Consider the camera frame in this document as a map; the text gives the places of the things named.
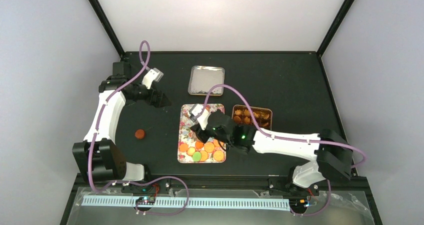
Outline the brown round chocolate cookie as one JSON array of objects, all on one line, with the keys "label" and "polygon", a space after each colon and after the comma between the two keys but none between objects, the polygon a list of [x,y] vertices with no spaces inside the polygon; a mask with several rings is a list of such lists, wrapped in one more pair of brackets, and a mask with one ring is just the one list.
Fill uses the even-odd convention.
[{"label": "brown round chocolate cookie", "polygon": [[136,139],[141,140],[145,137],[146,132],[143,129],[137,129],[134,133]]}]

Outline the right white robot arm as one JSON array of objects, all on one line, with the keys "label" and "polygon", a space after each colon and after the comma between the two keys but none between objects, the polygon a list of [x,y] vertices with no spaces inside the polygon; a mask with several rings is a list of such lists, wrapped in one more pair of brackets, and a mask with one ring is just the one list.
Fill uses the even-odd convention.
[{"label": "right white robot arm", "polygon": [[312,185],[329,180],[348,183],[351,180],[353,151],[332,130],[322,133],[293,134],[273,132],[254,125],[237,124],[220,110],[190,111],[188,118],[194,122],[190,129],[202,142],[215,139],[226,148],[247,154],[278,154],[306,160],[294,166],[283,184],[283,191],[296,195]]}]

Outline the green sandwich cookie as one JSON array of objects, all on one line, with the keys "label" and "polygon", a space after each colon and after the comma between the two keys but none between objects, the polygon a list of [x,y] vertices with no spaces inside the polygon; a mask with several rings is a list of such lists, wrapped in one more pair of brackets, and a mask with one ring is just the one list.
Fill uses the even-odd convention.
[{"label": "green sandwich cookie", "polygon": [[201,152],[199,152],[199,151],[195,151],[193,154],[192,154],[192,160],[194,161],[194,162],[199,162],[200,160],[201,160],[201,158],[202,158],[202,153]]}]

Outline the silver tin lid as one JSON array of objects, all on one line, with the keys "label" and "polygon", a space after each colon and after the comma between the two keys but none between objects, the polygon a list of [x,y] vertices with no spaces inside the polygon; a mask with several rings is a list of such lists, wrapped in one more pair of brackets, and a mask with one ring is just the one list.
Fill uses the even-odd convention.
[{"label": "silver tin lid", "polygon": [[196,65],[191,68],[188,93],[194,96],[206,96],[209,90],[225,81],[225,69],[216,66]]}]

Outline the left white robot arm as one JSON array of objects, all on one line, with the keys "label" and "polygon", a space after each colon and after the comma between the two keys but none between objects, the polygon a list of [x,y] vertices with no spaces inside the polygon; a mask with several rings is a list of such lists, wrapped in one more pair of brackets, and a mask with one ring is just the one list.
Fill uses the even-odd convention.
[{"label": "left white robot arm", "polygon": [[163,77],[157,68],[147,68],[140,82],[131,77],[131,64],[115,62],[113,74],[98,87],[99,103],[89,131],[82,142],[76,142],[72,154],[85,182],[144,181],[149,169],[126,160],[116,145],[120,114],[127,101],[145,101],[162,108],[171,105],[156,84]]}]

